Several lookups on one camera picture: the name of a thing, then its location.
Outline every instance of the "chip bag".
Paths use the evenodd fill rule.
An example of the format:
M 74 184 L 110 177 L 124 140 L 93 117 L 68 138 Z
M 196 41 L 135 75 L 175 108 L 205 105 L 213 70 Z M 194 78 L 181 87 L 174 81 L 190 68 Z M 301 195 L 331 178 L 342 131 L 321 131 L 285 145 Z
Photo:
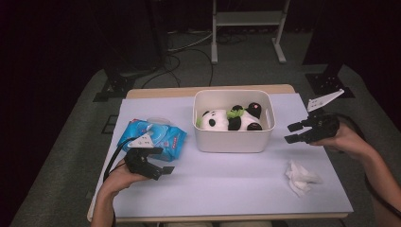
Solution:
M 167 162 L 180 157 L 186 132 L 178 127 L 149 123 L 144 120 L 134 119 L 130 121 L 117 145 L 120 146 L 125 140 L 139 137 L 147 132 L 154 147 L 163 149 L 161 154 L 150 154 L 148 157 Z M 122 149 L 127 152 L 130 149 L 129 144 L 124 145 Z

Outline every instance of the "table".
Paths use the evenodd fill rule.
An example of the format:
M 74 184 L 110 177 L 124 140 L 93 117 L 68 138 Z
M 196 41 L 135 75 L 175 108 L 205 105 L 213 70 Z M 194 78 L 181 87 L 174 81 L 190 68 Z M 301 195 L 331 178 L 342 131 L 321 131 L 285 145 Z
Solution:
M 194 94 L 205 89 L 261 90 L 270 94 L 276 127 L 260 153 L 208 153 L 197 150 L 191 125 Z M 172 222 L 288 218 L 344 218 L 353 212 L 323 148 L 289 145 L 287 125 L 307 117 L 305 106 L 290 85 L 254 85 L 131 90 L 120 115 L 102 173 L 128 122 L 163 116 L 188 133 L 180 159 L 157 166 L 175 166 L 159 181 L 135 183 L 114 199 L 117 221 Z M 117 160 L 124 157 L 123 152 Z M 289 188 L 289 160 L 318 172 L 324 180 L 302 198 Z M 100 173 L 96 192 L 101 186 Z M 94 202 L 88 211 L 91 220 Z
M 277 35 L 271 41 L 278 61 L 286 63 L 287 60 L 281 49 L 280 40 L 287 19 L 289 1 L 285 0 L 283 10 L 281 11 L 217 12 L 217 0 L 213 0 L 212 63 L 218 63 L 218 26 L 278 26 Z

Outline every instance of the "metal stand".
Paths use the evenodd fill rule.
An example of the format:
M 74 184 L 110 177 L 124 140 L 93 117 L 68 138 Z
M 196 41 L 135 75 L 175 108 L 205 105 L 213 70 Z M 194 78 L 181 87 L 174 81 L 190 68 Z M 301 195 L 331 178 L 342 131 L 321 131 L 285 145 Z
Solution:
M 286 0 L 282 11 L 217 12 L 217 0 L 213 0 L 212 63 L 218 63 L 217 26 L 278 26 L 277 35 L 271 40 L 279 62 L 286 63 L 280 40 L 287 18 L 289 1 Z
M 105 102 L 110 97 L 125 97 L 127 92 L 133 88 L 135 79 L 121 76 L 118 67 L 106 64 L 104 71 L 108 80 L 105 82 L 102 91 L 96 94 L 94 102 Z
M 331 61 L 323 73 L 305 75 L 315 95 L 328 95 L 342 89 L 344 93 L 339 97 L 355 97 L 352 91 L 345 87 L 338 77 L 341 68 L 341 61 Z

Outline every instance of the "white paper towel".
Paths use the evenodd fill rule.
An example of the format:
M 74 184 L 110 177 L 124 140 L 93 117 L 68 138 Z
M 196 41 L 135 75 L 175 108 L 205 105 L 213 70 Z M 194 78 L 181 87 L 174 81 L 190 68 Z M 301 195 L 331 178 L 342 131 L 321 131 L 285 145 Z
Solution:
M 307 171 L 298 162 L 290 160 L 289 167 L 286 171 L 289 178 L 289 186 L 299 196 L 302 197 L 306 192 L 310 191 L 311 183 L 323 183 L 322 178 L 314 173 Z

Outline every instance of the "dark background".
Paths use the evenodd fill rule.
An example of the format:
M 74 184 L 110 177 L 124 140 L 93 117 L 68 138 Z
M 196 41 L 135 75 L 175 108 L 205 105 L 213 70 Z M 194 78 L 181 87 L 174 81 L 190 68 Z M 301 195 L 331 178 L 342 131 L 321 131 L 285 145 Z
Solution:
M 110 31 L 98 29 L 96 23 L 96 13 L 104 9 L 105 2 L 0 0 L 4 97 L 0 226 L 12 221 L 81 91 L 103 68 L 104 55 L 113 53 L 102 38 Z M 395 83 L 400 72 L 400 4 L 389 0 L 363 4 L 356 0 L 292 0 L 285 31 L 314 29 L 305 64 L 341 58 L 363 77 L 400 129 L 396 102 L 400 89 Z M 159 5 L 167 30 L 212 27 L 212 0 L 164 0 Z M 218 0 L 221 11 L 282 6 L 280 0 Z

